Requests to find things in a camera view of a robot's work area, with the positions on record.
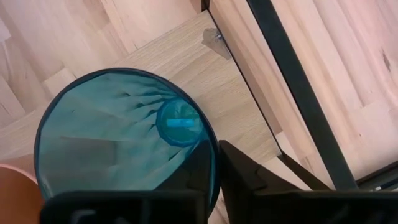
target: blue plastic container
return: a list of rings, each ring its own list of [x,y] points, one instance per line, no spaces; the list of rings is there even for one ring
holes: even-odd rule
[[[198,105],[149,72],[111,68],[79,78],[37,131],[35,171],[46,199],[77,190],[154,190],[202,141],[211,147],[210,211],[220,183],[217,141]]]

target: orange object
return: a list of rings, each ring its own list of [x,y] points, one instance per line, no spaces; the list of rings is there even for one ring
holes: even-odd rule
[[[0,223],[39,223],[43,204],[37,181],[31,174],[0,164]]]

